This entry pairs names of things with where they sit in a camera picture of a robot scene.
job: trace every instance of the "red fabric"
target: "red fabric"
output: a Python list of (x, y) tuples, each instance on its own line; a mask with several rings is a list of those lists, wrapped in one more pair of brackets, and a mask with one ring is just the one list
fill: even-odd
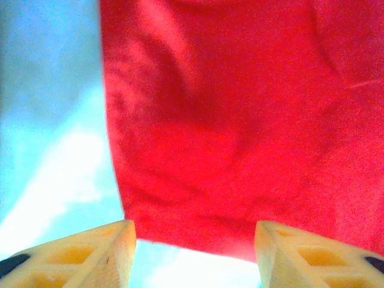
[(384, 255), (382, 0), (101, 0), (137, 236), (255, 260), (258, 220)]

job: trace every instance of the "yellow plastic piece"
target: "yellow plastic piece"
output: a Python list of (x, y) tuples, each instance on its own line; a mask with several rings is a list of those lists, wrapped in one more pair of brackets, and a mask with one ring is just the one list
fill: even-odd
[(127, 288), (135, 248), (132, 221), (100, 226), (15, 254), (30, 258), (0, 288)]
[(257, 223), (263, 288), (383, 288), (384, 274), (364, 257), (384, 257), (271, 221)]

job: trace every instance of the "black spot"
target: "black spot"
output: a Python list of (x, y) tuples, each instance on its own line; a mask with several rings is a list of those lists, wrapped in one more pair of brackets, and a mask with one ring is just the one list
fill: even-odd
[(375, 258), (375, 257), (365, 257), (364, 258), (369, 264), (379, 270), (384, 274), (384, 260)]
[(0, 279), (30, 258), (28, 254), (16, 255), (0, 261)]

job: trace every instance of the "red cloth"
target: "red cloth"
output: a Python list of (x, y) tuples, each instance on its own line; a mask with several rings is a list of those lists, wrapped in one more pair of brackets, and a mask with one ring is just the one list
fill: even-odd
[(101, 0), (140, 239), (255, 260), (274, 220), (384, 255), (383, 0)]

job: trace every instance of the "yellow structure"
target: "yellow structure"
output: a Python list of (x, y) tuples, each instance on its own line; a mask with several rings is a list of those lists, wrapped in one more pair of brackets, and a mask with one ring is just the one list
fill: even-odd
[(136, 247), (122, 220), (48, 242), (0, 262), (0, 288), (126, 288)]
[(257, 224), (263, 288), (383, 288), (384, 257), (270, 221)]

